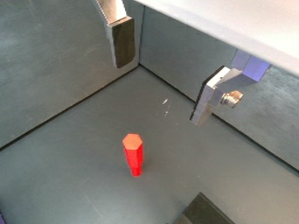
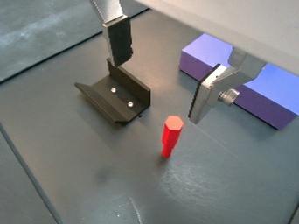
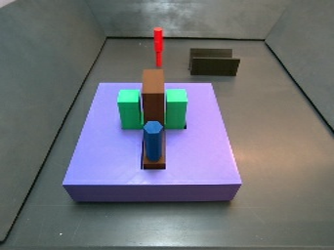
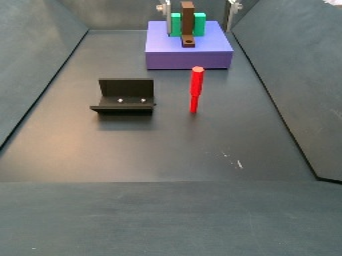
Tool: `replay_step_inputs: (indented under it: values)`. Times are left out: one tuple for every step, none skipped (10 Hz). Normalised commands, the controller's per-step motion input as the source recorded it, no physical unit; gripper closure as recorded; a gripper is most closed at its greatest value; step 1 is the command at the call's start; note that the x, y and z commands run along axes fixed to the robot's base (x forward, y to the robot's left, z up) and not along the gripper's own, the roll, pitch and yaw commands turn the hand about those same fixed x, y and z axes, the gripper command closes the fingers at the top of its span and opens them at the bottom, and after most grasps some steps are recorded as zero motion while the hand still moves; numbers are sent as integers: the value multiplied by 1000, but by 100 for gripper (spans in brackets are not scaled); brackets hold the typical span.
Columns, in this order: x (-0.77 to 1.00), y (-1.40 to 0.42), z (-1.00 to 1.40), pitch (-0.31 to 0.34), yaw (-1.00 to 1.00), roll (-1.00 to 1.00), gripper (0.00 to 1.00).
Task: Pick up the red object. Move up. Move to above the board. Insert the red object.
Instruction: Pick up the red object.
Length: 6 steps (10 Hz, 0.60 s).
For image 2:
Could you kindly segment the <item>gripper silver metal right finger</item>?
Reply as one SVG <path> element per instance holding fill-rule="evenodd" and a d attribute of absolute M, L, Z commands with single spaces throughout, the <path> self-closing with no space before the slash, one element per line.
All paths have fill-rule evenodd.
<path fill-rule="evenodd" d="M 239 97 L 235 87 L 252 81 L 262 72 L 266 62 L 243 50 L 234 48 L 228 57 L 228 66 L 218 64 L 199 82 L 194 94 L 190 120 L 198 123 L 216 102 L 231 105 Z"/>

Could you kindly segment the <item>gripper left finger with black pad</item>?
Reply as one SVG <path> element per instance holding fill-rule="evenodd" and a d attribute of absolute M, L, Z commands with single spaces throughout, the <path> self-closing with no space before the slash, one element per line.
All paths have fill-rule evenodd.
<path fill-rule="evenodd" d="M 102 23 L 112 65 L 119 67 L 134 54 L 130 17 L 119 0 L 90 0 L 90 3 Z"/>

